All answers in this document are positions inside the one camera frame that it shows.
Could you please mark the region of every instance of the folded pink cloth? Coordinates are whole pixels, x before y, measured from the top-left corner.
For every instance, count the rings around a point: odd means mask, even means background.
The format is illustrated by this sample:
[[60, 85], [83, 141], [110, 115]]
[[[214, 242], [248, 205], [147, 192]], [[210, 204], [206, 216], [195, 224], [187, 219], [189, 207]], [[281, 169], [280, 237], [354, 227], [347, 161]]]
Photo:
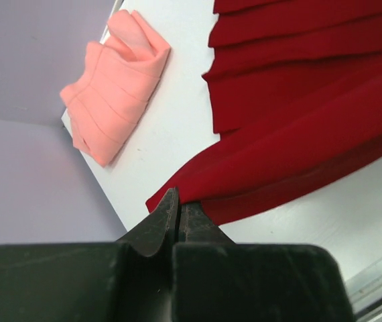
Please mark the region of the folded pink cloth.
[[140, 120], [170, 51], [136, 11], [116, 12], [108, 29], [104, 44], [88, 43], [83, 75], [60, 92], [74, 147], [101, 166], [112, 161]]

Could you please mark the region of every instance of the black robotic end effector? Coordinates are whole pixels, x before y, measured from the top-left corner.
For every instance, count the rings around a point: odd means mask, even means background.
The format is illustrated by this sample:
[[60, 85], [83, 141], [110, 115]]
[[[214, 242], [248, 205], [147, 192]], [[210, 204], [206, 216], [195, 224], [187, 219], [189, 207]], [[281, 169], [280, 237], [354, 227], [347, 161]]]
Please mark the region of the black robotic end effector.
[[236, 245], [170, 189], [116, 243], [0, 246], [0, 321], [354, 321], [334, 259]]

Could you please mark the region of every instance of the white table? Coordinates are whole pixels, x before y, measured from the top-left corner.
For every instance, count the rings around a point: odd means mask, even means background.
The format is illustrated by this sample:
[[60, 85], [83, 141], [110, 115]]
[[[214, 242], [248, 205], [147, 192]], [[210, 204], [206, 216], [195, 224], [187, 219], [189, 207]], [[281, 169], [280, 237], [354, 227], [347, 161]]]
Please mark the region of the white table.
[[[112, 166], [101, 168], [83, 154], [130, 230], [148, 214], [145, 201], [218, 140], [201, 78], [213, 60], [207, 41], [216, 16], [213, 0], [125, 0], [121, 7], [138, 10], [172, 46], [148, 110]], [[67, 113], [62, 119], [70, 130]], [[236, 242], [322, 246], [349, 280], [382, 258], [382, 159], [319, 191], [221, 228]]]

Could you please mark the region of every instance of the cloth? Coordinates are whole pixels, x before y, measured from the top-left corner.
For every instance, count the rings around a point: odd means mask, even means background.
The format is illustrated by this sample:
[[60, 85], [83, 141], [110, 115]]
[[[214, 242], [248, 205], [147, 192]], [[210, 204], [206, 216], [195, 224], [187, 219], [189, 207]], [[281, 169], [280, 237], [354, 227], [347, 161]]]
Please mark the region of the cloth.
[[181, 203], [201, 201], [228, 223], [382, 157], [382, 1], [340, 4], [215, 1], [204, 79], [221, 141], [179, 169], [149, 210], [177, 186]]
[[136, 11], [120, 10], [107, 25], [111, 36], [87, 45], [83, 75], [60, 93], [74, 147], [101, 166], [112, 161], [139, 122], [170, 51]]

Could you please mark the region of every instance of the gray wall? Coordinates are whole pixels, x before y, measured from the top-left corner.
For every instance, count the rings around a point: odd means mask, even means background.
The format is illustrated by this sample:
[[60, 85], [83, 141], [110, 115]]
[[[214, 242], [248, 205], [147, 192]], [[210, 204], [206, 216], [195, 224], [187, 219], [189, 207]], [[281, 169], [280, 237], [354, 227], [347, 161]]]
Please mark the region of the gray wall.
[[125, 229], [62, 128], [114, 0], [0, 1], [0, 244], [114, 240]]

